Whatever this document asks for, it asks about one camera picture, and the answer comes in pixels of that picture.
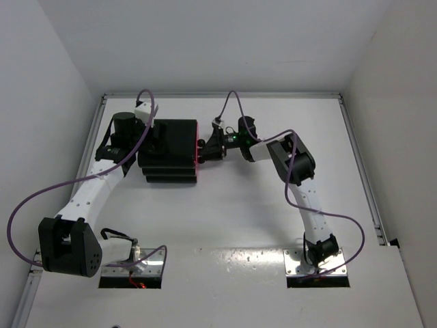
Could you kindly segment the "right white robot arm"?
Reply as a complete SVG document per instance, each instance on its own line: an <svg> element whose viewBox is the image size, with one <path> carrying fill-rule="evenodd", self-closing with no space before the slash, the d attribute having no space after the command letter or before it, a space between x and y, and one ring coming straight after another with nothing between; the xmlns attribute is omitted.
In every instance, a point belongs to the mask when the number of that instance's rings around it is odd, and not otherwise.
<svg viewBox="0 0 437 328"><path fill-rule="evenodd" d="M337 254L339 246L316 195L315 159L301 138L292 131L258 139L254 121L249 116L242 116L238 120L238 131L228 134L217 120L214 121L209 140L197 141L198 161L220 161L226 157L228 150L234 148L238 148L243 158L251 163L271 160L279 178L286 184L285 190L292 192L300 211L307 246L304 258L308 264L317 267Z"/></svg>

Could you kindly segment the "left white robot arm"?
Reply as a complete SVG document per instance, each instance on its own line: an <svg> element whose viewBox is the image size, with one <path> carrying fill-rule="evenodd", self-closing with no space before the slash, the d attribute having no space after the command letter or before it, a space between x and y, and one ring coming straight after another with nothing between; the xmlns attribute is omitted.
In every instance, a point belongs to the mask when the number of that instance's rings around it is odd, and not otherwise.
<svg viewBox="0 0 437 328"><path fill-rule="evenodd" d="M136 161L136 153L153 125L154 114L144 110L113 115L85 181L55 217L38 226L45 271L93 277L100 267L134 269L141 259L137 240L115 230L94 228L111 192Z"/></svg>

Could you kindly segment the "black drawer cabinet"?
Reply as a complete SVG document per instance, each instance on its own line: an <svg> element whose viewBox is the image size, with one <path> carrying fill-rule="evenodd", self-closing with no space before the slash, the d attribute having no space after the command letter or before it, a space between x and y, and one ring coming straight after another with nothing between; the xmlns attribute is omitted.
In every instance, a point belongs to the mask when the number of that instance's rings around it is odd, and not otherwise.
<svg viewBox="0 0 437 328"><path fill-rule="evenodd" d="M146 156L142 144L137 163L148 183L195 184L195 130L196 120L157 119L154 123L165 123L167 133L163 142L162 156ZM152 140L153 127L144 141Z"/></svg>

